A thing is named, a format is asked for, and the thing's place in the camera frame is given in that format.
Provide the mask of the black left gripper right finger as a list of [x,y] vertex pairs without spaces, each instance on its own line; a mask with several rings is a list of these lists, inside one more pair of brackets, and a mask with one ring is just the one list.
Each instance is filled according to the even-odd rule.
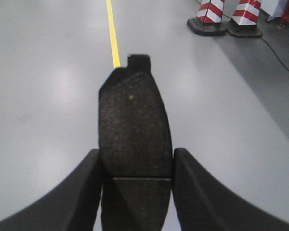
[[174,151],[173,198],[183,231],[289,231],[289,223],[219,182],[185,148]]

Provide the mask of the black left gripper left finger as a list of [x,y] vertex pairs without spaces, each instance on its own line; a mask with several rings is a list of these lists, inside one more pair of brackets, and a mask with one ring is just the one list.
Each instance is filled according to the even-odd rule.
[[0,231],[91,231],[101,197],[102,164],[92,149],[45,196],[0,221]]

